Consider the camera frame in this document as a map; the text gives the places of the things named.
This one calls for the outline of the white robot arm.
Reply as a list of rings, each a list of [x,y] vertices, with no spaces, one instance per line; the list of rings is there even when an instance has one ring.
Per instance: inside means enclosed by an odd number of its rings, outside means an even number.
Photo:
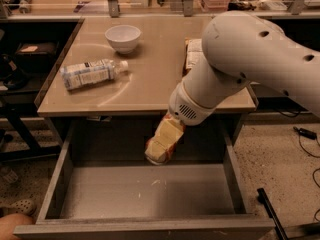
[[[291,40],[278,25],[242,11],[224,12],[209,22],[201,45],[202,54],[172,92],[168,112],[146,144],[151,163],[170,160],[187,126],[202,123],[252,82],[320,116],[320,52]]]

